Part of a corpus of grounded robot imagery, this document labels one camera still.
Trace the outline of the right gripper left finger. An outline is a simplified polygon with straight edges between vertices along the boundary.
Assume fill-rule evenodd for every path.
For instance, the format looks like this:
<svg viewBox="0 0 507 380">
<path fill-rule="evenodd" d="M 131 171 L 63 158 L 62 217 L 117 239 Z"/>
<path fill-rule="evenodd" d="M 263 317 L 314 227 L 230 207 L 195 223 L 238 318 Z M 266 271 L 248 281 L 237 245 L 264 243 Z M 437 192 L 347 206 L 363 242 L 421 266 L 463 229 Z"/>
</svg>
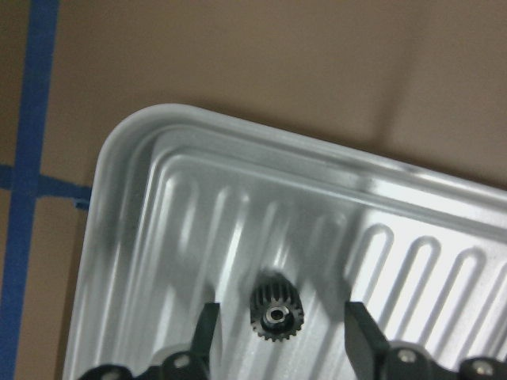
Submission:
<svg viewBox="0 0 507 380">
<path fill-rule="evenodd" d="M 210 374 L 210 353 L 219 312 L 220 304 L 216 302 L 205 303 L 200 312 L 190 349 L 194 374 Z"/>
</svg>

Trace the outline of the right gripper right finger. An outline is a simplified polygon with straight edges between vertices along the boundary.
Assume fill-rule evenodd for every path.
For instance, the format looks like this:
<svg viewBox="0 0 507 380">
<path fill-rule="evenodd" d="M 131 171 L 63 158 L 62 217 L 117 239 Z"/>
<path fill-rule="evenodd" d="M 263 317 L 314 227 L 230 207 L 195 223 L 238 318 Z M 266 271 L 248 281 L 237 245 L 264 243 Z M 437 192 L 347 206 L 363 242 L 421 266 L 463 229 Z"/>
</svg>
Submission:
<svg viewBox="0 0 507 380">
<path fill-rule="evenodd" d="M 345 303 L 345 351 L 358 379 L 381 379 L 391 346 L 362 302 Z"/>
</svg>

